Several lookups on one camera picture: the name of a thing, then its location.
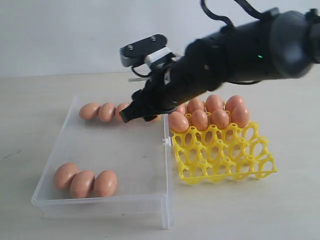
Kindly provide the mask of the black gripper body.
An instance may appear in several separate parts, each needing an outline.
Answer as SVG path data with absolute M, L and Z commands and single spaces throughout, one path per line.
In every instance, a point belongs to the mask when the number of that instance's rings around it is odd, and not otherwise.
M 159 115 L 207 91 L 218 89 L 224 79 L 205 49 L 189 47 L 180 60 L 152 81 L 155 85 L 143 89 L 141 102 L 150 109 L 150 115 Z

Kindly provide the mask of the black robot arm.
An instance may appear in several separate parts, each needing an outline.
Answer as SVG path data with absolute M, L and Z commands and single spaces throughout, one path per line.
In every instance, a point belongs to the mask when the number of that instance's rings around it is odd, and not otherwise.
M 142 76 L 145 85 L 132 94 L 130 105 L 120 112 L 121 119 L 149 122 L 224 83 L 298 79 L 320 62 L 320 17 L 315 8 L 306 13 L 280 13 L 277 8 L 248 12 L 255 21 L 240 26 L 209 12 L 225 26 L 190 43 L 182 56 L 167 47 L 162 34 L 122 47 L 123 66 L 147 65 L 150 72 Z

